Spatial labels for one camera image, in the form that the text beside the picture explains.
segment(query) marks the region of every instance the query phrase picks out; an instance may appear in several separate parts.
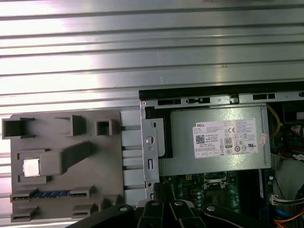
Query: qr code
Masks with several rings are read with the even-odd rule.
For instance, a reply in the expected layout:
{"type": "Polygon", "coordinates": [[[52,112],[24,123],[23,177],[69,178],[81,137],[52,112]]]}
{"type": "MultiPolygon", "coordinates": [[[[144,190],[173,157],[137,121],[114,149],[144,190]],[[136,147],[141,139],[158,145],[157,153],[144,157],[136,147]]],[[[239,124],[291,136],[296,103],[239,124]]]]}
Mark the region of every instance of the qr code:
{"type": "Polygon", "coordinates": [[[196,144],[203,144],[205,143],[205,136],[204,135],[196,135],[196,144]]]}

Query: power supply label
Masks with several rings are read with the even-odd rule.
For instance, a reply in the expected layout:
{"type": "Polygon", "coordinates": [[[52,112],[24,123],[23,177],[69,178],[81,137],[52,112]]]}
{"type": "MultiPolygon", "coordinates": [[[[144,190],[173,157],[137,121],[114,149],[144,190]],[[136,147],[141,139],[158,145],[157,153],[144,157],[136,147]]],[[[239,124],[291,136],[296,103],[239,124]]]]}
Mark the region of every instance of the power supply label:
{"type": "Polygon", "coordinates": [[[196,123],[195,158],[257,153],[255,119],[196,123]]]}

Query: motherboard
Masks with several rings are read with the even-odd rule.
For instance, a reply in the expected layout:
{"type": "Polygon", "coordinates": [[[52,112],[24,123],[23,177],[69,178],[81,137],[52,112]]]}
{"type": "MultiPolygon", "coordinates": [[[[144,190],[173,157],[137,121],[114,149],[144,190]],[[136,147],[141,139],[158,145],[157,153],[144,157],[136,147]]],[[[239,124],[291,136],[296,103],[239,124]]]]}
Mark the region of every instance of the motherboard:
{"type": "Polygon", "coordinates": [[[176,199],[191,201],[198,210],[209,203],[241,210],[237,171],[165,176],[161,182],[172,186],[176,199]]]}

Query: pink sticker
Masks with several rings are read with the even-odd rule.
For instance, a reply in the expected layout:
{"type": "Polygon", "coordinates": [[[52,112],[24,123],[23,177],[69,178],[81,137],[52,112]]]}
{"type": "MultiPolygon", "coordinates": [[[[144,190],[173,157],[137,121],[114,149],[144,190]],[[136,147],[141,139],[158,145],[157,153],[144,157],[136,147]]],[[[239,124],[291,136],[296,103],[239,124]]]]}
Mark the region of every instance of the pink sticker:
{"type": "Polygon", "coordinates": [[[266,143],[267,137],[268,137],[267,134],[262,134],[262,137],[261,137],[259,145],[264,146],[265,143],[266,143]]]}

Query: ribbed metal surface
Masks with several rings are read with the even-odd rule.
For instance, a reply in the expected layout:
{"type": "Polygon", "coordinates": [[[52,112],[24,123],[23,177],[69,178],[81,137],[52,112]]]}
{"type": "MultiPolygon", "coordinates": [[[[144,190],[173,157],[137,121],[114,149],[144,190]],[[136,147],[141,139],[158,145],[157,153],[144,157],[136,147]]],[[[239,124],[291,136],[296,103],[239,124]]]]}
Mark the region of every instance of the ribbed metal surface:
{"type": "MultiPolygon", "coordinates": [[[[144,196],[138,90],[304,80],[303,25],[303,0],[0,0],[0,118],[121,109],[135,203],[144,196]]],[[[9,141],[0,152],[1,197],[9,141]]]]}

